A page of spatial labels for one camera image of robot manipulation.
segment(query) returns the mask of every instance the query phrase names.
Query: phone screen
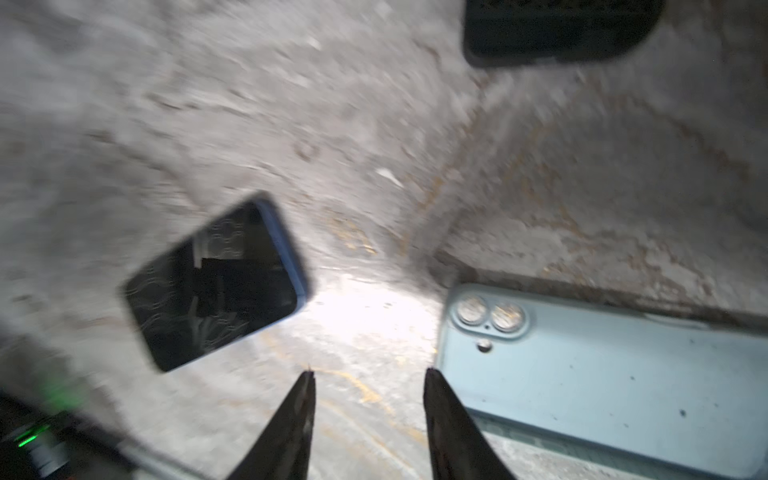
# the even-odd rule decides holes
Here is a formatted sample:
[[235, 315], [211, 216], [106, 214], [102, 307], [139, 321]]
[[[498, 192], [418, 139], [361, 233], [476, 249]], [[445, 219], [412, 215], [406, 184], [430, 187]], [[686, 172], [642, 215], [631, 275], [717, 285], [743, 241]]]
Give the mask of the phone screen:
[[306, 281], [274, 206], [250, 199], [145, 265], [124, 295], [167, 372], [292, 315]]

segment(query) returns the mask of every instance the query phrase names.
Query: dirty concrete surface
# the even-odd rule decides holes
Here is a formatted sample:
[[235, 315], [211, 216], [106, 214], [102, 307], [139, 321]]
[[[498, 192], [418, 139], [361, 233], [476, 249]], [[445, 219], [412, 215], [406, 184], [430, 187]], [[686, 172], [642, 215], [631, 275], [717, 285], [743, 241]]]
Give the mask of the dirty concrete surface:
[[[3, 381], [223, 478], [311, 366], [311, 478], [429, 478], [447, 286], [768, 325], [768, 6], [668, 3], [610, 63], [480, 71], [460, 0], [2, 0]], [[258, 191], [312, 301], [161, 375], [118, 288]]]

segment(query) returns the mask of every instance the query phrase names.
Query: light blue phone case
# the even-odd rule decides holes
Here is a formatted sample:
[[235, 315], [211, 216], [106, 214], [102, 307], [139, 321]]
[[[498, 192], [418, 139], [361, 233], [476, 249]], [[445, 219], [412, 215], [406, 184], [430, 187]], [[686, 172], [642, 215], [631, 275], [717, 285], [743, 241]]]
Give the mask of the light blue phone case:
[[[472, 324], [467, 299], [485, 304]], [[514, 332], [498, 306], [519, 312]], [[462, 285], [438, 350], [486, 430], [649, 478], [768, 478], [768, 337]]]

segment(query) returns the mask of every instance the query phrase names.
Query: smartphone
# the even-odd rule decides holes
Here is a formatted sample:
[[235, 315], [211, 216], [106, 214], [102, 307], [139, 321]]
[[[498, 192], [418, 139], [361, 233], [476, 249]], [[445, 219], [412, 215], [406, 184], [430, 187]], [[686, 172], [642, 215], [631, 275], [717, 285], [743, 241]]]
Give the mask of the smartphone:
[[766, 336], [468, 284], [436, 366], [490, 432], [648, 478], [768, 478]]
[[292, 316], [308, 284], [275, 206], [253, 197], [145, 265], [124, 297], [168, 372]]
[[653, 30], [664, 0], [466, 0], [464, 56], [480, 68], [600, 61]]

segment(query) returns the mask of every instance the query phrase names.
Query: yellow paint mark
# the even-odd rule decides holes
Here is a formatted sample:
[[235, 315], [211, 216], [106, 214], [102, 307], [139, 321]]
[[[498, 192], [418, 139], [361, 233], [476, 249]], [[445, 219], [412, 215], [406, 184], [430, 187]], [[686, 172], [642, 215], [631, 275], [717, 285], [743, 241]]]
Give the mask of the yellow paint mark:
[[502, 178], [503, 183], [509, 182], [512, 178], [515, 177], [516, 170], [523, 163], [523, 161], [528, 156], [530, 151], [534, 147], [536, 147], [539, 140], [541, 140], [543, 137], [548, 135], [552, 130], [554, 130], [554, 127], [558, 124], [558, 121], [561, 120], [562, 115], [568, 112], [574, 106], [574, 104], [576, 104], [576, 100], [579, 99], [584, 93], [586, 93], [590, 89], [594, 89], [594, 87], [591, 84], [589, 83], [584, 84], [581, 87], [581, 89], [577, 91], [576, 94], [573, 95], [573, 97], [571, 97], [571, 100], [557, 114], [552, 115], [551, 120], [540, 123], [539, 125], [534, 127], [534, 129], [531, 131], [531, 133], [523, 142], [523, 146], [518, 152], [518, 154], [515, 156], [515, 159], [507, 168], [507, 173]]
[[360, 379], [358, 379], [357, 377], [347, 372], [341, 372], [339, 370], [315, 369], [315, 372], [327, 373], [329, 375], [342, 377], [343, 379], [347, 380], [349, 383], [352, 383], [355, 386], [355, 388], [357, 388], [360, 391], [360, 393], [362, 393], [362, 398], [360, 399], [360, 402], [375, 403], [381, 406], [381, 408], [383, 408], [385, 412], [389, 413], [390, 415], [395, 415], [395, 412], [382, 401], [381, 395], [376, 393], [376, 391], [374, 391], [371, 387], [367, 386], [365, 383], [361, 382]]
[[290, 358], [290, 354], [289, 353], [285, 353], [280, 348], [280, 345], [277, 344], [277, 341], [274, 339], [274, 337], [272, 337], [272, 334], [268, 330], [263, 331], [262, 333], [259, 334], [259, 336], [264, 341], [264, 343], [266, 343], [266, 346], [270, 350], [275, 352], [275, 355], [277, 355], [277, 357], [279, 359], [281, 359], [283, 361], [292, 361], [293, 360], [293, 359]]
[[339, 218], [340, 214], [330, 211], [331, 217], [327, 219], [331, 231], [339, 240], [344, 242], [350, 250], [361, 248], [371, 255], [378, 255], [379, 252], [373, 248], [371, 241], [364, 231], [357, 224], [347, 218]]
[[381, 440], [377, 435], [372, 434], [365, 428], [363, 428], [355, 419], [347, 415], [340, 407], [334, 405], [333, 403], [327, 401], [327, 400], [320, 400], [320, 405], [326, 407], [327, 409], [331, 410], [332, 412], [336, 413], [339, 417], [345, 419], [347, 422], [349, 422], [351, 425], [353, 425], [357, 430], [359, 430], [363, 435], [365, 435], [368, 439], [370, 439], [374, 444], [376, 444], [379, 449], [384, 452], [390, 459], [393, 461], [399, 463], [402, 467], [410, 470], [410, 472], [419, 478], [421, 476], [416, 473], [416, 470], [405, 460], [403, 460], [400, 456], [398, 456], [396, 453], [394, 453], [387, 445], [384, 443], [383, 440]]
[[361, 449], [356, 443], [349, 443], [349, 440], [342, 437], [341, 435], [337, 435], [336, 432], [333, 431], [333, 429], [330, 429], [324, 425], [321, 425], [319, 427], [320, 433], [322, 433], [324, 436], [328, 437], [329, 439], [333, 440], [337, 445], [341, 445], [347, 452], [351, 453], [353, 456], [362, 459], [363, 461], [368, 461], [370, 458], [370, 454], [365, 450]]
[[261, 405], [257, 405], [255, 402], [249, 402], [247, 400], [221, 399], [217, 402], [217, 404], [223, 407], [230, 407], [234, 409], [254, 409], [266, 417], [269, 417], [274, 413], [273, 411], [265, 409]]
[[405, 433], [407, 436], [411, 437], [412, 439], [416, 440], [420, 445], [427, 446], [429, 442], [427, 441], [427, 435], [424, 435], [424, 432], [422, 432], [419, 429], [414, 429], [413, 427], [409, 427], [407, 425], [398, 425], [394, 422], [389, 422], [389, 424], [398, 429], [400, 432]]
[[430, 208], [435, 203], [435, 200], [437, 200], [438, 195], [440, 195], [440, 190], [442, 190], [442, 186], [444, 184], [445, 184], [445, 180], [443, 180], [442, 174], [432, 179], [432, 185], [429, 187], [429, 190], [427, 191], [426, 198], [424, 199], [423, 202], [419, 203], [418, 210], [420, 213]]
[[411, 234], [406, 233], [400, 238], [400, 249], [398, 250], [398, 254], [401, 257], [404, 257], [408, 253], [408, 245], [411, 243]]

